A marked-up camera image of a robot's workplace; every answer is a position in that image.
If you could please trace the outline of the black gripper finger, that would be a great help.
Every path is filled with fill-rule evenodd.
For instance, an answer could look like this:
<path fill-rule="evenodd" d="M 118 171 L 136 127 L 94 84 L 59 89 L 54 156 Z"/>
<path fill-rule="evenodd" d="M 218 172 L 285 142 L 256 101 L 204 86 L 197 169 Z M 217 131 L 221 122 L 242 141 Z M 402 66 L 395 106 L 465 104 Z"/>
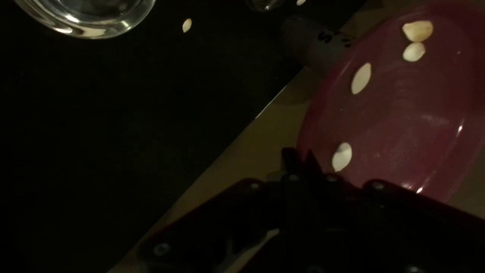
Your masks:
<path fill-rule="evenodd" d="M 318 253 L 320 216 L 308 177 L 294 148 L 282 150 L 282 189 L 286 209 L 285 236 L 292 273 L 324 273 Z"/>

